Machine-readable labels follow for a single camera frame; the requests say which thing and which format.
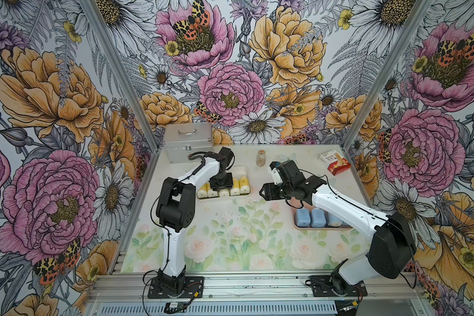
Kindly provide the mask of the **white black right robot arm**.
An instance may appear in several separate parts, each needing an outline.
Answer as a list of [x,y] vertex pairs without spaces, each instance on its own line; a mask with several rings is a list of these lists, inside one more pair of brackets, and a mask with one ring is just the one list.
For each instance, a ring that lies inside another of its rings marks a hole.
[[409,222],[400,213],[387,215],[341,194],[319,176],[305,177],[294,161],[270,164],[273,181],[259,191],[266,201],[296,199],[320,208],[349,224],[371,242],[369,251],[345,259],[322,287],[337,296],[348,296],[355,285],[382,276],[396,279],[417,251]]

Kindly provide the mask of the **yellow pencil sharpener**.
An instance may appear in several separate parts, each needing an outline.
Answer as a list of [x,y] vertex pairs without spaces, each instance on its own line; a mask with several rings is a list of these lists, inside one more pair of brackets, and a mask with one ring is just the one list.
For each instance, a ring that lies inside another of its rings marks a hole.
[[241,176],[239,180],[240,185],[240,195],[247,195],[250,193],[250,182],[247,176]]
[[230,190],[229,189],[222,189],[219,191],[219,197],[229,197],[230,196]]
[[219,197],[219,193],[208,186],[208,198]]
[[236,179],[236,178],[233,178],[233,187],[230,189],[230,195],[231,196],[241,195],[241,193],[240,193],[240,183],[239,183],[239,180]]
[[197,198],[198,199],[206,199],[208,198],[208,189],[207,184],[203,184],[200,189],[197,191]]

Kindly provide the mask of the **blue pencil sharpener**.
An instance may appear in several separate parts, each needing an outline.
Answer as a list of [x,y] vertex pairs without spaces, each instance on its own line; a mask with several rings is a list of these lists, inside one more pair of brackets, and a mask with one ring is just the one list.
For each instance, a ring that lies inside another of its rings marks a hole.
[[308,228],[311,225],[311,214],[308,209],[297,209],[294,214],[294,223],[297,227]]
[[311,210],[311,223],[310,227],[321,229],[327,225],[327,219],[325,217],[325,212],[320,208],[313,208]]
[[344,224],[344,221],[333,215],[332,213],[326,214],[327,225],[330,227],[340,227]]

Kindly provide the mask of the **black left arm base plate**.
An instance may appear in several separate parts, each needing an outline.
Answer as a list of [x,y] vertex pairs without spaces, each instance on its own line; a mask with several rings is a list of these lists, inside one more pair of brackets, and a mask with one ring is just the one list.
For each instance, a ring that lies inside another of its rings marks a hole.
[[202,276],[191,277],[154,277],[147,289],[149,299],[167,299],[167,298],[201,298],[204,291],[205,278]]

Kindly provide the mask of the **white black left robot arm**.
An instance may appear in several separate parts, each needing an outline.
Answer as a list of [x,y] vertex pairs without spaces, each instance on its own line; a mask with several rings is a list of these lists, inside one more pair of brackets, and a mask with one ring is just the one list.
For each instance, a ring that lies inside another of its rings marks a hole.
[[234,163],[234,153],[230,148],[222,147],[217,153],[197,151],[188,159],[199,159],[200,164],[185,175],[166,178],[156,199],[158,221],[155,224],[165,230],[166,237],[163,262],[153,286],[170,296],[180,296],[186,287],[184,243],[186,229],[195,216],[197,191],[204,184],[209,184],[214,191],[233,187],[229,169]]

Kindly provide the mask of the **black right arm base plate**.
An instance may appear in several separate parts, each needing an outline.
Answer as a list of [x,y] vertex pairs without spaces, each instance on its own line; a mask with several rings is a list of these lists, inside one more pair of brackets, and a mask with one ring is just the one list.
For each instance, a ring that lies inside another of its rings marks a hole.
[[367,296],[367,288],[363,281],[350,285],[341,278],[335,279],[331,275],[312,275],[305,285],[311,288],[314,297],[334,297],[334,298],[362,298]]

